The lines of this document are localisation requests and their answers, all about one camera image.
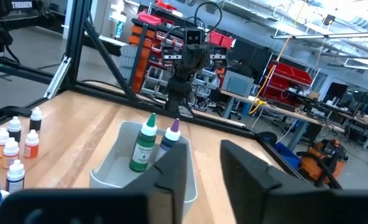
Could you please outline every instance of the orange vacuum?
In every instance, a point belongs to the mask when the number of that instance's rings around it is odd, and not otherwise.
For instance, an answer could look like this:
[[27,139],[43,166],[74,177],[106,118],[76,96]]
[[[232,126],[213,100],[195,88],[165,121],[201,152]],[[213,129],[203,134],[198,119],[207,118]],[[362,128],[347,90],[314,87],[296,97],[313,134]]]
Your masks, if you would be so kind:
[[323,139],[297,155],[301,157],[300,174],[314,180],[316,187],[325,183],[335,188],[336,179],[348,160],[345,148],[336,139]]

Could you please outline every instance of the blue container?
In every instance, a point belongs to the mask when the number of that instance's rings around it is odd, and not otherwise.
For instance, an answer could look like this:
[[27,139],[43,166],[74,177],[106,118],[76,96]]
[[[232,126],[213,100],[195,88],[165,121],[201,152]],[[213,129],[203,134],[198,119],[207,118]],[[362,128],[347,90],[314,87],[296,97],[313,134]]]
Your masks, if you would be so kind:
[[274,149],[296,170],[299,169],[301,164],[301,159],[296,156],[290,149],[288,149],[284,144],[278,142],[275,144]]
[[242,114],[248,115],[248,111],[250,110],[250,103],[243,103],[244,106],[242,107]]

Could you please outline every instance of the ceiling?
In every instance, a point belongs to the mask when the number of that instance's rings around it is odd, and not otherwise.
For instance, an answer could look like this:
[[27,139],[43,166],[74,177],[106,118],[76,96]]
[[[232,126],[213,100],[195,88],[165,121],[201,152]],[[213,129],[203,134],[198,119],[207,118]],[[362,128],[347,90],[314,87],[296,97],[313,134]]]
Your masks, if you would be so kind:
[[[307,0],[298,16],[303,0],[211,0],[223,10],[278,31],[275,34],[345,34],[368,32],[368,0]],[[326,16],[335,16],[330,26],[323,24]],[[310,50],[328,53],[322,56],[335,65],[368,70],[368,38],[293,39]]]

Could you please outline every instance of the white dropper bottle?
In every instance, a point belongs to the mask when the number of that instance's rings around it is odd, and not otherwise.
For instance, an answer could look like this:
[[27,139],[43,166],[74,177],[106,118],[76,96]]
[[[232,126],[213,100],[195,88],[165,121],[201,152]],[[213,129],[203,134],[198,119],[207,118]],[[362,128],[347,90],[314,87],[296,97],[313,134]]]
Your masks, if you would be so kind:
[[35,107],[30,116],[29,130],[40,131],[42,114],[39,107]]
[[20,142],[21,141],[21,132],[22,132],[22,125],[21,121],[17,116],[13,117],[8,122],[8,132],[10,138],[15,138],[15,141]]
[[16,159],[19,159],[19,145],[14,138],[9,138],[2,151],[2,167],[8,169]]
[[24,166],[19,159],[9,166],[7,173],[6,190],[12,194],[24,188]]
[[5,143],[9,139],[9,133],[6,128],[0,128],[0,158],[2,158],[2,150],[4,149]]
[[24,157],[33,159],[39,155],[39,135],[35,130],[30,130],[26,137],[26,143],[24,145]]

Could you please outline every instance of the desk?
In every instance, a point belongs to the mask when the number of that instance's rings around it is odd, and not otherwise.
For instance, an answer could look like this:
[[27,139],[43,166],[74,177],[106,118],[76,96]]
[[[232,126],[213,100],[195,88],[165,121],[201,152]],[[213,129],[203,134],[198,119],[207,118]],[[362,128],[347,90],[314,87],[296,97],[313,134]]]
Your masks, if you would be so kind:
[[[343,127],[347,126],[349,124],[350,120],[356,121],[358,123],[363,124],[364,126],[368,127],[368,122],[364,121],[363,119],[359,119],[359,118],[353,118],[352,116],[345,114],[345,113],[339,113],[341,116],[345,117],[346,121],[343,123]],[[364,144],[362,145],[363,150],[365,150],[368,147],[368,138],[366,139],[366,141],[364,142]]]
[[[145,122],[150,113],[87,95],[66,91],[40,105],[43,114],[37,159],[20,158],[26,168],[26,188],[88,187],[89,171],[97,169],[115,143],[124,121]],[[28,133],[29,118],[21,118],[22,139]],[[157,116],[159,128],[173,119]],[[182,135],[191,143],[198,197],[184,223],[235,223],[220,167],[220,140],[235,144],[280,169],[254,140],[182,122]],[[1,168],[4,188],[7,170]]]
[[[249,96],[248,98],[246,98],[246,97],[238,96],[234,93],[231,93],[231,92],[228,92],[228,91],[225,91],[225,90],[220,89],[219,91],[221,92],[221,94],[228,95],[228,96],[230,96],[232,98],[235,98],[235,99],[238,99],[242,102],[255,103],[255,101],[253,100],[253,98],[254,98],[253,96]],[[327,127],[329,129],[333,129],[333,130],[341,132],[341,133],[344,132],[344,129],[342,129],[340,127],[337,127],[336,125],[321,123],[317,119],[310,118],[310,117],[308,117],[306,115],[303,115],[301,113],[298,113],[298,112],[287,111],[287,110],[284,110],[284,109],[276,107],[276,106],[271,106],[269,104],[262,105],[262,107],[264,107],[267,110],[276,111],[278,113],[282,113],[284,115],[287,115],[289,117],[296,118],[296,119],[299,119],[299,120],[302,121],[300,123],[300,126],[296,128],[296,131],[295,131],[293,137],[291,138],[289,144],[287,145],[287,147],[292,151],[295,149],[296,145],[300,141],[301,136],[305,133],[306,127],[307,127],[307,122],[318,124],[318,125],[321,125],[323,127]]]

